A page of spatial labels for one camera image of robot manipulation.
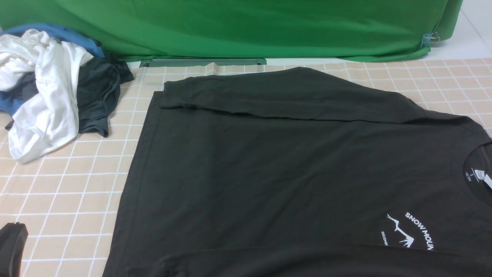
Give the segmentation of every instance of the metal clip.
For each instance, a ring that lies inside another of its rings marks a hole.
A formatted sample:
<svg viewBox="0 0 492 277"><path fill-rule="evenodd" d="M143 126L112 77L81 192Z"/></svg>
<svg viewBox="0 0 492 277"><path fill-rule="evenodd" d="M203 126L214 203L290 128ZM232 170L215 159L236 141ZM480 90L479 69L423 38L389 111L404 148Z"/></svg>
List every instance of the metal clip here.
<svg viewBox="0 0 492 277"><path fill-rule="evenodd" d="M439 43L440 41L441 37L437 32L434 32L432 34L424 34L420 47L430 46L431 42Z"/></svg>

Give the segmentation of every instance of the white graphic print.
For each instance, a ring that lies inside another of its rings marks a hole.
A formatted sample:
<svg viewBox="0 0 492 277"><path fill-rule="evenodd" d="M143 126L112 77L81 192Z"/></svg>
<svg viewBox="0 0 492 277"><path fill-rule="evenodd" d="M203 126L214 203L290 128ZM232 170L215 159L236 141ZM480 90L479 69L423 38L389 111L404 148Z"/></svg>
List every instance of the white graphic print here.
<svg viewBox="0 0 492 277"><path fill-rule="evenodd" d="M402 229L400 229L400 227L398 226L400 224L400 222L392 217L390 217L389 214L386 214L386 216L391 219L395 225L396 225L396 228L395 228L395 232L400 232L402 235L405 236L405 240L401 241L401 242L404 242L405 244L403 246L407 247L407 248L410 248L410 246L412 246L412 243L414 241L414 238L412 238L411 236L407 235Z"/></svg>
<svg viewBox="0 0 492 277"><path fill-rule="evenodd" d="M427 228L422 224L422 222L420 222L420 220L415 218L415 216L411 215L409 212L407 212L405 214L405 217L410 219L410 221L412 221L413 224L415 224L415 226L417 226L419 228L419 230L422 231L422 234L424 235L424 239L426 240L427 250L433 250L434 249L434 243L432 242L432 238L429 235Z"/></svg>

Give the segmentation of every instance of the green backdrop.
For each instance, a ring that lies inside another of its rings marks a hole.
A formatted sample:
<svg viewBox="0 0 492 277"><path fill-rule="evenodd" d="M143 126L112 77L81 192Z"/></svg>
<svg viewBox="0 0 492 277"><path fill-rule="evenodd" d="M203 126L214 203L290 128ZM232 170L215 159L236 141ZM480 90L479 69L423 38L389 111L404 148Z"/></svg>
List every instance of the green backdrop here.
<svg viewBox="0 0 492 277"><path fill-rule="evenodd" d="M451 36L462 0L8 0L0 26L50 22L128 60L418 58L424 34Z"/></svg>

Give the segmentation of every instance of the black object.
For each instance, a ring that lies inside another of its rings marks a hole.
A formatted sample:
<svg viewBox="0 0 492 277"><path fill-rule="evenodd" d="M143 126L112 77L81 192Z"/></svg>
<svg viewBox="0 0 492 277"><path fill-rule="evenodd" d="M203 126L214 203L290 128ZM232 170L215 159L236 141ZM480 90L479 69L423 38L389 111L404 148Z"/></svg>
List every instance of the black object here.
<svg viewBox="0 0 492 277"><path fill-rule="evenodd" d="M308 244L211 249L128 268L125 277L489 276L492 259L376 245Z"/></svg>
<svg viewBox="0 0 492 277"><path fill-rule="evenodd" d="M218 66L251 66L266 65L265 59L204 59L204 58L171 58L171 59L150 59L140 62L140 67L158 68L158 67L194 67L207 66L215 63Z"/></svg>
<svg viewBox="0 0 492 277"><path fill-rule="evenodd" d="M6 94L11 98L22 99L24 102L31 99L34 95L39 93L36 88L36 77L34 72L24 74L11 90L1 93Z"/></svg>
<svg viewBox="0 0 492 277"><path fill-rule="evenodd" d="M468 117L312 69L167 82L150 103L104 276L195 277L201 266L275 276L292 259L311 273L344 262L328 276L384 276L389 265L386 276L489 276L491 141ZM332 254L290 248L321 243ZM258 263L227 258L268 247L278 251L252 254Z"/></svg>
<svg viewBox="0 0 492 277"><path fill-rule="evenodd" d="M6 126L5 126L5 130L7 131L10 131L10 129L12 129L12 126L14 126L14 122L13 120L11 120Z"/></svg>
<svg viewBox="0 0 492 277"><path fill-rule="evenodd" d="M18 277L22 252L28 238L22 223L7 223L0 230L0 277Z"/></svg>
<svg viewBox="0 0 492 277"><path fill-rule="evenodd" d="M120 98L120 85L134 79L128 65L112 54L92 58L80 67L77 86L79 133L109 135L108 116Z"/></svg>

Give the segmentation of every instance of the white grid line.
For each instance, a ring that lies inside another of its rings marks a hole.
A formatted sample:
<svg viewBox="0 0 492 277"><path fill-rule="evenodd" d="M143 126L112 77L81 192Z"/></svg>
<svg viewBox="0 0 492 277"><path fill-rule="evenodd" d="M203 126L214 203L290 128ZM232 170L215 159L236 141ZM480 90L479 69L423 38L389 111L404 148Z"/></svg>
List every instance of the white grid line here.
<svg viewBox="0 0 492 277"><path fill-rule="evenodd" d="M405 63L405 68L406 70L408 71L408 73L410 73L410 70L408 70L409 68L407 67L406 63ZM417 82L415 82L414 79L412 79L412 82L413 84L415 85L415 88L417 89L417 91L419 92L420 94L420 98L422 98L422 101L424 101L424 105L426 106L427 109L429 109L429 106L427 105L427 103L425 102L424 100L424 95L422 94L422 91L419 89L419 87L417 86Z"/></svg>
<svg viewBox="0 0 492 277"><path fill-rule="evenodd" d="M353 82L355 80L352 80L352 78L350 77L350 74L348 73L348 69L347 69L347 63L343 63L343 67L345 68L345 72L347 73L347 78L348 78L348 81L350 82Z"/></svg>
<svg viewBox="0 0 492 277"><path fill-rule="evenodd" d="M128 174L128 172L107 172L107 173L73 173L73 174L38 174L38 176L87 176L87 175L109 175L109 174ZM0 177L9 177L10 175L0 175ZM12 174L11 176L34 177L34 174Z"/></svg>
<svg viewBox="0 0 492 277"><path fill-rule="evenodd" d="M79 194L108 194L121 193L121 191L86 191L86 192L34 192L34 193L4 193L4 195L79 195Z"/></svg>
<svg viewBox="0 0 492 277"><path fill-rule="evenodd" d="M363 64L364 64L364 69L366 70L366 73L367 73L367 74L368 74L368 76L369 76L368 67L367 67L366 63L363 63ZM373 83L373 81L372 81L372 79L371 79L371 78L369 78L369 81L370 81L370 84L371 84L372 88L375 88L375 87L374 87L374 83Z"/></svg>
<svg viewBox="0 0 492 277"><path fill-rule="evenodd" d="M72 156L73 151L75 150L75 147L76 147L76 146L77 146L77 139L75 140L75 143L74 143L74 146L73 146L72 151L71 151L71 153L70 153L70 156ZM65 173L66 173L66 170L68 169L68 165L69 165L69 164L70 164L70 157L68 158L68 161L67 161L67 163L66 163L66 165L65 165L65 169L63 170L63 174L65 174ZM62 183L61 183L61 182L63 181L63 174L62 174L62 176L61 176L61 178L60 178L60 182L58 183L58 187L57 187L56 192L59 192L60 187L62 186ZM47 213L47 215L48 215L48 214L50 214L51 209L53 208L53 204L55 203L55 199L56 199L56 198L57 198L57 196L55 195L55 196L53 197L53 199L51 200L50 208L48 209L48 213ZM48 216L46 216L46 217L44 218L43 225L41 226L41 230L39 231L39 233L40 233L40 234L42 234L42 233L43 233L43 230L44 230L44 227L46 226L46 222L47 222L47 221L48 221ZM25 276L26 276L26 273L28 272L29 266L31 265L31 260L32 260L32 257L34 256L34 253L35 253L35 251L36 251L36 248L37 248L38 244L39 244L39 237L38 237L38 238L36 238L36 243L34 243L34 247L32 248L31 256L29 257L28 264L26 265L26 268L24 269L23 277L25 277Z"/></svg>
<svg viewBox="0 0 492 277"><path fill-rule="evenodd" d="M167 72L167 67L164 68L164 73L162 74L162 84L160 86L160 90L161 91L164 91L164 83L166 82L166 72ZM138 90L138 94L140 94L140 90L142 89L142 87L139 87Z"/></svg>
<svg viewBox="0 0 492 277"><path fill-rule="evenodd" d="M388 70L388 66L386 64L384 64L384 68L386 69L386 72L388 73L388 76L390 77L391 83L393 84L393 87L395 88L395 91L396 91L397 90L397 85L396 85L395 81L393 80L393 78L391 77L391 73Z"/></svg>
<svg viewBox="0 0 492 277"><path fill-rule="evenodd" d="M487 66L487 68L488 68L490 71L492 71L492 66L491 66L491 65L489 65L489 64L487 64L487 63L485 62L485 59L482 59L482 60L484 61L484 63L485 63L485 65ZM483 86L482 86L482 84L478 81L478 79L477 79L477 77L476 77L475 75L474 75L474 77L475 77L475 80L477 81L477 83L480 85L480 88L482 88L482 89L484 90L484 93L485 93L485 94L489 97L489 99L491 99L491 100L492 100L491 96L490 96L490 95L489 95L489 94L485 91L485 89L492 89L492 88L483 87Z"/></svg>
<svg viewBox="0 0 492 277"><path fill-rule="evenodd" d="M63 262L63 261L91 261L91 260L98 260L98 261L104 261L107 260L108 258L64 258L64 259L29 259L29 260L22 260L23 262Z"/></svg>
<svg viewBox="0 0 492 277"><path fill-rule="evenodd" d="M325 71L324 71L324 72L326 73L326 71L327 71L327 70L326 70L326 64L323 64L323 67L325 68Z"/></svg>
<svg viewBox="0 0 492 277"><path fill-rule="evenodd" d="M430 73L430 75L432 76L432 79L434 80L435 85L439 88L439 91L440 91L440 93L441 93L441 95L442 95L442 98L444 99L444 102L445 102L445 103L446 103L446 105L449 107L449 109L452 111L452 113L453 113L453 114L456 114L456 112L454 111L453 107L451 106L451 104L449 104L448 100L446 99L446 96L444 96L444 93L442 92L441 87L439 86L439 84L438 84L438 83L437 83L437 81L435 80L435 78L434 78L434 74L432 73L432 71L431 71L431 70L429 70L429 73Z"/></svg>
<svg viewBox="0 0 492 277"><path fill-rule="evenodd" d="M458 84L458 87L463 91L463 88L461 87L460 83L458 81L456 81L456 83ZM468 95L466 93L463 93L463 94L466 97L466 100L471 104L471 101L470 101L470 98L468 97ZM482 116L478 113L477 109L475 109L475 106L473 104L471 104L471 107L473 108L473 111L477 114L480 121L482 121L480 125L482 125L484 127L485 121L482 119Z"/></svg>
<svg viewBox="0 0 492 277"><path fill-rule="evenodd" d="M469 65L466 65L466 67L468 68L468 70L470 70L470 72L472 72L472 71L471 71L471 68L470 68L470 66L469 66ZM482 86L482 84L478 81L477 76L475 76L475 74L473 74L473 72L472 72L472 76L473 76L473 78L475 78L475 81L476 81L476 82L477 82L477 84L480 86L480 88L483 90L483 92L485 93L485 95L487 95L487 97L488 97L490 100L492 100L492 98L490 97L490 95L489 95L489 94L485 91L485 88L484 88L484 87ZM473 103L471 103L471 102L470 102L470 104L471 104L471 106L473 107L473 110L474 110L474 111L477 113L477 115L480 117L480 120L482 121L482 126L483 126L483 127L485 127L485 126L486 126L485 120L482 118L482 116L481 116L480 114L478 114L478 111L477 111L477 109L475 108L475 105L474 105ZM489 130L489 129L486 129L486 131L487 131L487 133L488 133L488 134L489 134L489 136L490 136L490 135L491 135L490 130Z"/></svg>
<svg viewBox="0 0 492 277"><path fill-rule="evenodd" d="M5 185L3 186L3 188L1 189L1 192L0 192L0 197L3 195L5 189L7 188L7 186L9 185L9 182L10 182L10 179L15 176L14 175L14 172L15 172L15 169L17 168L17 165L18 163L16 163L14 165L14 168L12 169L12 172L10 173L10 175L3 175L2 177L7 177L7 181L5 182Z"/></svg>
<svg viewBox="0 0 492 277"><path fill-rule="evenodd" d="M72 159L76 159L76 158L116 158L116 157L133 157L133 155L95 155L95 156L73 156ZM44 156L43 158L47 159L47 160L56 160L56 159L68 159L68 157L48 157L48 156ZM12 158L0 158L0 159L4 159L4 160L13 160Z"/></svg>
<svg viewBox="0 0 492 277"><path fill-rule="evenodd" d="M81 211L81 212L40 212L40 213L21 213L20 216L29 216L29 215L71 215L71 214L105 214L105 213L116 213L116 211ZM0 213L0 215L7 216L17 216L18 213Z"/></svg>
<svg viewBox="0 0 492 277"><path fill-rule="evenodd" d="M96 153L99 152L99 149L101 147L101 144L102 144L102 139L99 140L99 144L97 145L97 149L95 151ZM80 208L82 207L82 203L84 202L84 197L85 197L85 194L86 194L86 191L87 191L87 187L89 186L89 180L91 179L91 173L94 170L95 161L96 161L96 159L94 158L92 160L91 170L89 171L89 177L87 178L86 185L84 187L84 193L82 193L82 197L80 198L79 206L77 207L77 212L75 213L75 218L73 220L72 227L70 228L70 233L68 235L68 239L66 240L65 247L63 248L63 252L61 253L61 257L62 257L61 259L62 260L65 257L66 249L68 247L68 244L70 243L70 238L72 237L73 229L75 227L75 223L77 222L77 218L79 216ZM62 267L62 262L60 261L60 263L58 264L58 268L57 268L57 272L55 274L55 277L58 277L58 273L60 272L60 268L61 267Z"/></svg>
<svg viewBox="0 0 492 277"><path fill-rule="evenodd" d="M99 235L104 237L110 237L113 234L72 234L72 237L99 237ZM68 238L69 235L29 235L30 238Z"/></svg>

